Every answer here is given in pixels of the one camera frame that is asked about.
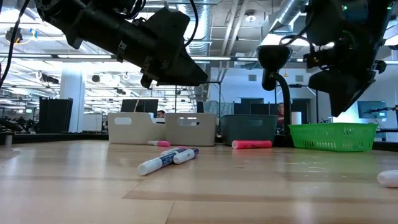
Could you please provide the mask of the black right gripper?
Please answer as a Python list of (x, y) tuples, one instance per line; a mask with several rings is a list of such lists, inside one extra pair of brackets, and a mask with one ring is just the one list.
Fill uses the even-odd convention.
[[(375, 72), (383, 73), (386, 63), (376, 60), (378, 49), (357, 47), (346, 49), (333, 47), (325, 50), (311, 51), (303, 56), (307, 68), (318, 67), (322, 72), (312, 75), (309, 87), (329, 94), (331, 114), (339, 116), (376, 81)], [(343, 96), (340, 92), (338, 79), (331, 72), (347, 73), (342, 76)]]

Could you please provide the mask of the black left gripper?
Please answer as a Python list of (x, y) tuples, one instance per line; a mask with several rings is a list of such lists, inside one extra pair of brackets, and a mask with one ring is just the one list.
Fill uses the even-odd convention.
[(183, 35), (190, 18), (180, 11), (164, 7), (146, 21), (136, 21), (139, 59), (131, 62), (141, 67), (141, 85), (198, 86), (208, 75), (189, 56)]

